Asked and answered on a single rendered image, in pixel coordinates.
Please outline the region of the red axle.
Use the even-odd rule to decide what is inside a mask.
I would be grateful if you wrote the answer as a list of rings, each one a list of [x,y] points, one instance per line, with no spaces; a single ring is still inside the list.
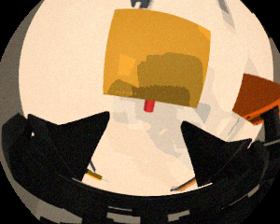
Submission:
[[[147,113],[154,112],[154,105],[155,105],[154,101],[145,101],[145,103],[144,103],[144,112],[147,112]]]

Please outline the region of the wooden-handled hammer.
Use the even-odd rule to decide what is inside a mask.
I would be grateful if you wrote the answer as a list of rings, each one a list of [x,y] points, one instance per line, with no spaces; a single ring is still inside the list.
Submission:
[[[191,180],[189,180],[188,183],[182,184],[182,186],[177,187],[175,189],[170,189],[170,191],[182,191],[182,190],[185,190],[188,187],[193,186],[193,184],[196,184],[196,176],[195,176],[195,178],[192,178]]]

